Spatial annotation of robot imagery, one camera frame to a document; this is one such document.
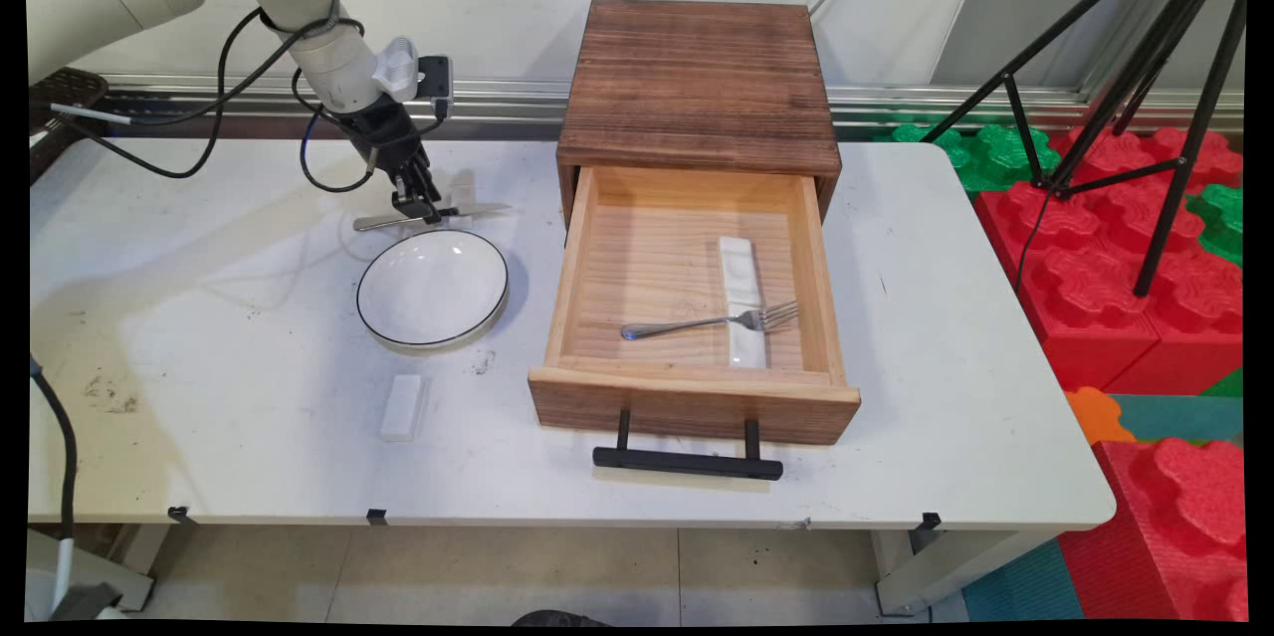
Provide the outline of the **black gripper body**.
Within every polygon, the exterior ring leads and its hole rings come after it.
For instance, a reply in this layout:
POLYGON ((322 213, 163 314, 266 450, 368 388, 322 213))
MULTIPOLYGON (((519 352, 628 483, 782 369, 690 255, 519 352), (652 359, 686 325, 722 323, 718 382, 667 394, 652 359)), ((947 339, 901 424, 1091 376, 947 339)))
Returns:
POLYGON ((423 136, 431 126, 417 126, 409 111, 390 98, 378 98, 364 110, 341 115, 341 133, 368 163, 376 154, 372 170, 383 170, 391 182, 429 184, 431 164, 423 136))

